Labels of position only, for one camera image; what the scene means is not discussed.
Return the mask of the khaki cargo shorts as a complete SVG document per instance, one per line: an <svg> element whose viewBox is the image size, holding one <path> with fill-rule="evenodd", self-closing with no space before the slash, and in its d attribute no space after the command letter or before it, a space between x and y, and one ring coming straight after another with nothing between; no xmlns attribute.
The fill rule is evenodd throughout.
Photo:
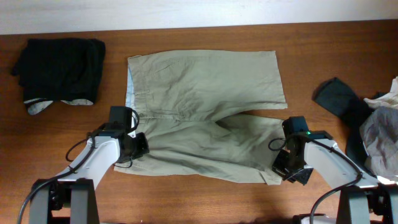
<svg viewBox="0 0 398 224"><path fill-rule="evenodd" d="M274 51L172 50L127 60L126 105L149 152L126 174L202 175L240 184L279 185L276 153L282 121L252 115L284 110Z"/></svg>

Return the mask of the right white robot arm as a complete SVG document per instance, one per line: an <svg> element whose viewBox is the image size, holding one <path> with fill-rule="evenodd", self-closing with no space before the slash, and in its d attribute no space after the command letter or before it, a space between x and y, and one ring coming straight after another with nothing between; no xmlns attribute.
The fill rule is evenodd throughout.
<svg viewBox="0 0 398 224"><path fill-rule="evenodd" d="M306 184L315 170L331 187L310 213L294 216L293 223L371 223L371 213L380 216L381 223L397 223L397 184L367 174L326 131L291 133L271 140L268 148L279 152L272 170L283 180ZM321 202L333 194L340 195L337 216L317 214Z"/></svg>

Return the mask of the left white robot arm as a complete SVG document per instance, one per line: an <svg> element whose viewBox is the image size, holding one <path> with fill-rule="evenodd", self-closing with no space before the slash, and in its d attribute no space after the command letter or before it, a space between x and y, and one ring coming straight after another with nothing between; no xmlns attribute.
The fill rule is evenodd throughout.
<svg viewBox="0 0 398 224"><path fill-rule="evenodd" d="M107 170L148 152L144 133L92 134L65 170L33 185L24 202L30 205L29 223L99 223L95 189Z"/></svg>

